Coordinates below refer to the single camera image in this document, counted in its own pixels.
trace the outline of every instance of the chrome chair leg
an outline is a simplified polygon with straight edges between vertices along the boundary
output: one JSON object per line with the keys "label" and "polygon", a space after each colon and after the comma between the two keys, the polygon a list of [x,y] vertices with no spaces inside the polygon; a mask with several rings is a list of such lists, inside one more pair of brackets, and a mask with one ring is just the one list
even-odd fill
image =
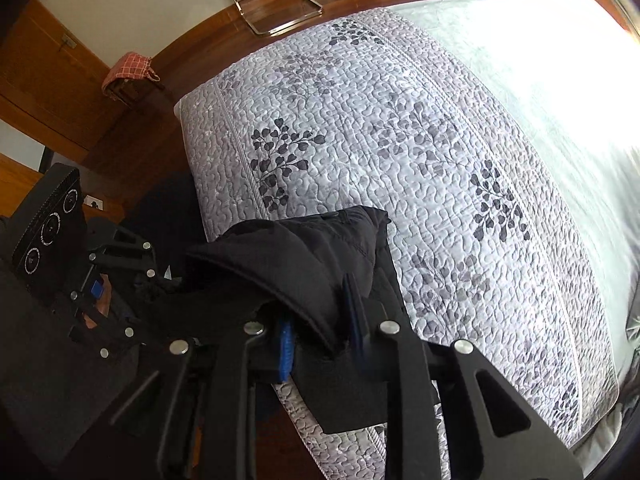
{"label": "chrome chair leg", "polygon": [[293,27],[294,25],[302,23],[316,16],[320,16],[320,14],[322,14],[322,5],[320,5],[315,0],[306,0],[306,1],[310,2],[313,6],[315,6],[316,10],[308,12],[303,16],[296,18],[295,20],[291,20],[290,22],[286,22],[286,23],[283,23],[282,25],[278,25],[277,27],[273,27],[270,30],[258,30],[258,28],[256,28],[255,25],[251,21],[249,21],[249,19],[247,19],[247,16],[244,14],[244,10],[242,10],[240,2],[238,0],[234,0],[234,3],[236,4],[236,9],[238,9],[238,12],[240,12],[240,17],[244,20],[244,22],[247,25],[249,25],[249,28],[251,28],[251,30],[254,32],[256,36],[277,36],[278,34],[284,32],[288,28]]}

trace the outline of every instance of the white bedsheet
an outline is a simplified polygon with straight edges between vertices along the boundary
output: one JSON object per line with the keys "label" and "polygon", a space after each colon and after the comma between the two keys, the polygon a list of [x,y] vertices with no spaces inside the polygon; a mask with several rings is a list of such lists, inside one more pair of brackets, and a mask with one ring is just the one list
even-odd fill
{"label": "white bedsheet", "polygon": [[640,47],[607,17],[527,0],[391,9],[487,86],[547,166],[591,260],[622,382],[634,351],[625,329],[640,261]]}

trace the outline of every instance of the wall socket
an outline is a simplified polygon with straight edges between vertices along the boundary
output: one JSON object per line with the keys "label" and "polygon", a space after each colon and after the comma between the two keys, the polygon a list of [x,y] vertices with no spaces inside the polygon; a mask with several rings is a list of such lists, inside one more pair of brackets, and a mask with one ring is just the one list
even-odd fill
{"label": "wall socket", "polygon": [[100,200],[99,198],[94,198],[91,195],[86,195],[84,197],[84,203],[87,204],[89,207],[95,207],[100,211],[104,211],[104,207],[102,206],[102,200]]}

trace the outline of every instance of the metal screw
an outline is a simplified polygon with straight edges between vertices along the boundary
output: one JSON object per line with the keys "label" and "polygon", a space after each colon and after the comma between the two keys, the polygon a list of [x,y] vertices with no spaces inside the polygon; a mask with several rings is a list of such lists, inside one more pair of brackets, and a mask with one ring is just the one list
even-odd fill
{"label": "metal screw", "polygon": [[258,321],[249,321],[244,324],[244,333],[248,335],[260,335],[264,332],[264,325]]}
{"label": "metal screw", "polygon": [[387,319],[386,321],[380,323],[380,332],[386,335],[396,335],[398,332],[400,332],[400,325],[398,325],[398,323],[396,323],[395,321]]}
{"label": "metal screw", "polygon": [[457,352],[460,352],[464,355],[469,355],[474,351],[474,346],[466,339],[458,339],[455,343],[453,343],[453,348],[455,348]]}
{"label": "metal screw", "polygon": [[186,354],[189,351],[189,343],[184,339],[176,339],[169,345],[169,352],[173,355]]}

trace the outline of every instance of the red checkered cloth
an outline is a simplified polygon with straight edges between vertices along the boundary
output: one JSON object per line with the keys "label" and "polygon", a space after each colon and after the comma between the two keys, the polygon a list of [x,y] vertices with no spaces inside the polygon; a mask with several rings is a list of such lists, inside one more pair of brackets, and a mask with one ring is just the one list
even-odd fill
{"label": "red checkered cloth", "polygon": [[102,93],[106,96],[117,99],[108,86],[117,79],[144,79],[148,78],[152,81],[160,81],[158,74],[150,66],[151,58],[141,56],[136,52],[127,52],[118,62],[109,70],[109,74],[102,82]]}

